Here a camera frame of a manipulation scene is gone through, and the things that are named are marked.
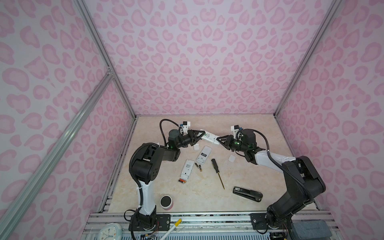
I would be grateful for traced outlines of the white battery cover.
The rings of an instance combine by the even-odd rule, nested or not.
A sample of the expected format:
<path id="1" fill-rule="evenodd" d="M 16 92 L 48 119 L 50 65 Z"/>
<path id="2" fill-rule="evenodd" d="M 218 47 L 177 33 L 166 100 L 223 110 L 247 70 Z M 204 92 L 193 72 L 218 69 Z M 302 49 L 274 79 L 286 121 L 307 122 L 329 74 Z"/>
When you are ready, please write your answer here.
<path id="1" fill-rule="evenodd" d="M 229 161 L 230 161 L 231 163 L 234 163 L 235 160 L 236 160 L 236 157 L 233 156 L 233 155 L 230 155 L 230 157 L 229 157 Z"/>
<path id="2" fill-rule="evenodd" d="M 194 150 L 195 150 L 195 151 L 199 151 L 199 150 L 200 150 L 200 146 L 199 146 L 199 144 L 195 144 L 193 147 L 194 147 Z"/>

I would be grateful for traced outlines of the red and white remote control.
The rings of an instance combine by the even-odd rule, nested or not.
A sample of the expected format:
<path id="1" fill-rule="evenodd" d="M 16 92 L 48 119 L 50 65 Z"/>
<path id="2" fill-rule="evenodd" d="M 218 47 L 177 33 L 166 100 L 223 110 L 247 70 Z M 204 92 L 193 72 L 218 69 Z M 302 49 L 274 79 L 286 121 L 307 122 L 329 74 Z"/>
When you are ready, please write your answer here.
<path id="1" fill-rule="evenodd" d="M 196 163 L 198 165 L 203 165 L 207 161 L 207 159 L 208 159 L 209 155 L 211 154 L 211 152 L 212 152 L 212 148 L 211 147 L 204 146 L 204 148 L 202 149 L 201 153 L 199 154 L 199 156 L 196 159 Z"/>

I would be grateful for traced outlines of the black yellow handled screwdriver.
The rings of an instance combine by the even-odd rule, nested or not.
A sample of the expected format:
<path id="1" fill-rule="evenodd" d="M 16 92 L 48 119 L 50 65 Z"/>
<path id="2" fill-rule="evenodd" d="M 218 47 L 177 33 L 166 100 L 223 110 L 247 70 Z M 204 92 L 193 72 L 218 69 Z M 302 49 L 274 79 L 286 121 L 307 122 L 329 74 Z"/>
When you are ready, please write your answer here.
<path id="1" fill-rule="evenodd" d="M 216 160 L 212 159 L 211 162 L 212 162 L 212 165 L 213 165 L 213 167 L 214 167 L 214 169 L 216 171 L 216 174 L 219 176 L 219 179 L 221 181 L 223 189 L 225 189 L 224 183 L 223 183 L 223 181 L 221 179 L 221 176 L 220 176 L 220 170 L 219 170 L 219 167 L 218 167 L 218 164 L 217 164 Z"/>

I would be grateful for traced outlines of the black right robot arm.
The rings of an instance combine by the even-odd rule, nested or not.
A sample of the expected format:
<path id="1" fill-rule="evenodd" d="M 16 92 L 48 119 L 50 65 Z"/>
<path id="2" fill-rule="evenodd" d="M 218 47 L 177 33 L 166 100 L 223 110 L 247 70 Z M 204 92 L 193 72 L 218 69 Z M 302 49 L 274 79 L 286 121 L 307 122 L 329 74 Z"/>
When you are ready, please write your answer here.
<path id="1" fill-rule="evenodd" d="M 326 191 L 326 184 L 308 157 L 273 154 L 267 137 L 260 131 L 241 129 L 234 135 L 217 137 L 217 141 L 229 151 L 243 153 L 249 163 L 283 173 L 287 190 L 267 208 L 265 222 L 269 228 L 287 225 L 294 214 Z"/>

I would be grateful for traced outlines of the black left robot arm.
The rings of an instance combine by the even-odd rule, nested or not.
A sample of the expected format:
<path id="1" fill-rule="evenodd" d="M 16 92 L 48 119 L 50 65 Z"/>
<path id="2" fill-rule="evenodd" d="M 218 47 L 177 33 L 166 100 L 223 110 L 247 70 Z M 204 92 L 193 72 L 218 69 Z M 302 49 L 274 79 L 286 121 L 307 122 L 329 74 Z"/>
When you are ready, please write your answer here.
<path id="1" fill-rule="evenodd" d="M 186 135 L 182 135 L 179 130 L 171 130 L 164 146 L 144 143 L 135 150 L 129 162 L 129 173 L 138 187 L 139 205 L 130 219 L 131 232 L 151 231 L 158 226 L 154 181 L 162 162 L 175 162 L 181 148 L 194 146 L 205 134 L 205 131 L 188 130 Z"/>

